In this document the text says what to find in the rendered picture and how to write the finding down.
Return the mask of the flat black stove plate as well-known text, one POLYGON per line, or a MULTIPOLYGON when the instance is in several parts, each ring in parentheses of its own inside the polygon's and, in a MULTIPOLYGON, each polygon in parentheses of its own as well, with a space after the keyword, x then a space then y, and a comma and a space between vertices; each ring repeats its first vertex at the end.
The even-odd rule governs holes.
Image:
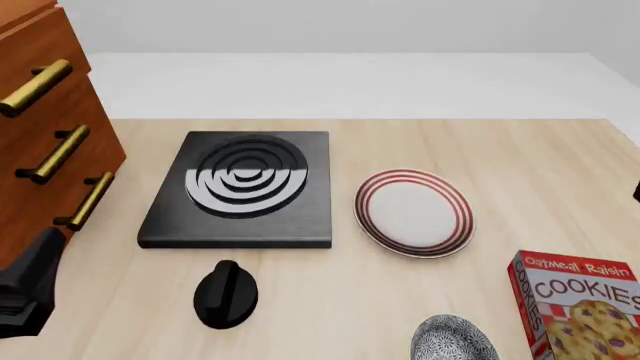
POLYGON ((326 131, 191 131, 137 236, 141 248, 332 246, 326 131))

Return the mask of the black white patterned bowl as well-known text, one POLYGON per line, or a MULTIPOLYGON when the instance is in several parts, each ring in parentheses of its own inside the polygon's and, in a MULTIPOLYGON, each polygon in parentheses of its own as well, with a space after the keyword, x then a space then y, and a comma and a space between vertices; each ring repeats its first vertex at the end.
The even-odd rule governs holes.
POLYGON ((453 314, 437 314, 415 330, 411 360, 500 360, 490 339, 474 323, 453 314))

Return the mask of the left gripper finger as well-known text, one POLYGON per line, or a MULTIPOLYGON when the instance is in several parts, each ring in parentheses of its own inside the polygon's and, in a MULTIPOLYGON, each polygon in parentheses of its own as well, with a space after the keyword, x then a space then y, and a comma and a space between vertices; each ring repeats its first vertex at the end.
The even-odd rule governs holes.
POLYGON ((37 287, 60 258, 65 242, 61 230, 48 227, 8 267, 0 269, 0 287, 37 287))

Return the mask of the round black stove knob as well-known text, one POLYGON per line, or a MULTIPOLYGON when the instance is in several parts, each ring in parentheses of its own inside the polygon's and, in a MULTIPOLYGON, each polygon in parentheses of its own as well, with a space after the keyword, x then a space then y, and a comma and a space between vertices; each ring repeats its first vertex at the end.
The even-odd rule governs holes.
POLYGON ((221 260, 196 287, 193 307, 212 329, 231 329, 247 320, 258 303, 255 278, 233 260, 221 260))

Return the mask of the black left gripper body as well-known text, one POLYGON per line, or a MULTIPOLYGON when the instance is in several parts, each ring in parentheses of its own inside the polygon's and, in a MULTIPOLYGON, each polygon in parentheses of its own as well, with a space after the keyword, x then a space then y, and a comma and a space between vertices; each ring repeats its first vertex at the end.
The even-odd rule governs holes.
POLYGON ((0 337, 27 337, 40 334, 54 311, 54 281, 35 287, 21 287, 0 281, 0 337))

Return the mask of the white plate with red rings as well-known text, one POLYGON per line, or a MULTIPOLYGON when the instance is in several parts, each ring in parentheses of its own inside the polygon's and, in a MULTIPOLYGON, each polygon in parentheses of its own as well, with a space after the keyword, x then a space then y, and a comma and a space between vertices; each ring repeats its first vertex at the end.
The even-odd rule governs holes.
POLYGON ((354 195, 363 232, 407 257, 435 259, 465 248, 477 217, 456 186, 424 170, 390 169, 368 176, 354 195))

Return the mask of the wooden cabinet drawer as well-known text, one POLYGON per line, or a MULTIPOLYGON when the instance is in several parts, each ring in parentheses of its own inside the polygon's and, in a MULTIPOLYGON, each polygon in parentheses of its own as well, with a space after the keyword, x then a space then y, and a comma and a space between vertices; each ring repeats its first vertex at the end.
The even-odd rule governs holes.
POLYGON ((0 269, 18 257, 57 217, 73 215, 91 186, 73 179, 39 185, 12 196, 0 195, 0 269))
POLYGON ((91 70, 64 8, 55 6, 4 32, 0 35, 0 100, 31 80, 32 68, 58 59, 71 62, 73 72, 42 98, 52 98, 91 70))
POLYGON ((45 177, 47 185, 99 176, 118 169, 126 158, 88 76, 63 80, 15 119, 0 115, 0 195, 37 188, 16 170, 35 170, 65 138, 71 149, 45 177))

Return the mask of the wooden cabinet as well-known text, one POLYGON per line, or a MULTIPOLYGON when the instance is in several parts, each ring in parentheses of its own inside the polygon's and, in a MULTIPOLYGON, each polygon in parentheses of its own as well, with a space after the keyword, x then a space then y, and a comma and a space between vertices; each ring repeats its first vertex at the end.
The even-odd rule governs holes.
POLYGON ((0 0, 0 268, 85 224, 126 158, 57 0, 0 0))

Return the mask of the oatmeal raisin cookies box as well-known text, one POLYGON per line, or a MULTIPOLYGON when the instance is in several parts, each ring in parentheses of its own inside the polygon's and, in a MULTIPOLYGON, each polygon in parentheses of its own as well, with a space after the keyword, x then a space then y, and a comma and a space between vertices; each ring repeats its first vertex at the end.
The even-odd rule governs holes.
POLYGON ((627 263, 518 251, 507 272, 533 360, 640 360, 640 283, 627 263))

